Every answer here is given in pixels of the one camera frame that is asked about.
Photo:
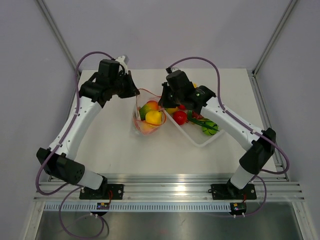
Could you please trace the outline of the clear zip bag orange zipper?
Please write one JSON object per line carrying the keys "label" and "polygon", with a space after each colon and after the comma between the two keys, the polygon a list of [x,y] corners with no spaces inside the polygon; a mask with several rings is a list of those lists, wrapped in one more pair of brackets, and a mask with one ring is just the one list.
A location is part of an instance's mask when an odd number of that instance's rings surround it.
{"label": "clear zip bag orange zipper", "polygon": [[147,136],[164,125],[167,116],[158,105],[160,96],[144,88],[140,88],[139,92],[132,113],[133,129],[137,134]]}

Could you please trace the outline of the peach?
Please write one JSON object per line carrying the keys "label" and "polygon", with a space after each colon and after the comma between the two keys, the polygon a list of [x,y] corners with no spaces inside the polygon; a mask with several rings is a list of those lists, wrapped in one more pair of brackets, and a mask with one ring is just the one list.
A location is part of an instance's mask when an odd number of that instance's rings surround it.
{"label": "peach", "polygon": [[155,132],[158,128],[158,126],[155,126],[155,125],[151,125],[149,123],[145,123],[143,122],[141,125],[140,125],[140,132],[146,136],[146,135],[149,135],[149,134],[152,134],[153,132]]}

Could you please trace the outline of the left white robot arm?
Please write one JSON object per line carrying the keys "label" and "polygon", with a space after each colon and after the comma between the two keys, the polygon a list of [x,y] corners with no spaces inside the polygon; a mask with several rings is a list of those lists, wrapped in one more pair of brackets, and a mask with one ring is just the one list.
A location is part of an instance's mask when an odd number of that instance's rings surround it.
{"label": "left white robot arm", "polygon": [[98,70],[76,93],[75,108],[60,133],[49,147],[41,147],[36,153],[41,171],[66,184],[83,187],[97,199],[109,194],[108,180],[77,162],[76,156],[91,123],[114,95],[125,99],[140,94],[128,61],[126,55],[101,60]]}

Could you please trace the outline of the orange green mango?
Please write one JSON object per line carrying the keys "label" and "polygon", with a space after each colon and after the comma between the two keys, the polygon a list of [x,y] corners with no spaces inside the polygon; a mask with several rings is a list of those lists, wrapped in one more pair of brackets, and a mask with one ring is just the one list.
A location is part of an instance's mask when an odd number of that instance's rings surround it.
{"label": "orange green mango", "polygon": [[146,119],[146,114],[150,111],[158,111],[159,106],[158,102],[155,100],[149,100],[146,104],[144,104],[141,108],[139,108],[140,119],[144,121]]}

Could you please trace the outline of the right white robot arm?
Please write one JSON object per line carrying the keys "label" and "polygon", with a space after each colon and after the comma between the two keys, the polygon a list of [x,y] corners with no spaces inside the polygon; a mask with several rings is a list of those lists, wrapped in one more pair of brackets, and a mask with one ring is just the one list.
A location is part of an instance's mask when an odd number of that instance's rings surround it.
{"label": "right white robot arm", "polygon": [[159,105],[163,108],[185,106],[221,127],[245,150],[239,167],[228,180],[225,191],[232,199],[239,198],[247,184],[257,176],[275,152],[276,132],[263,130],[228,110],[216,94],[206,86],[194,87],[186,73],[176,70],[169,73],[162,84]]}

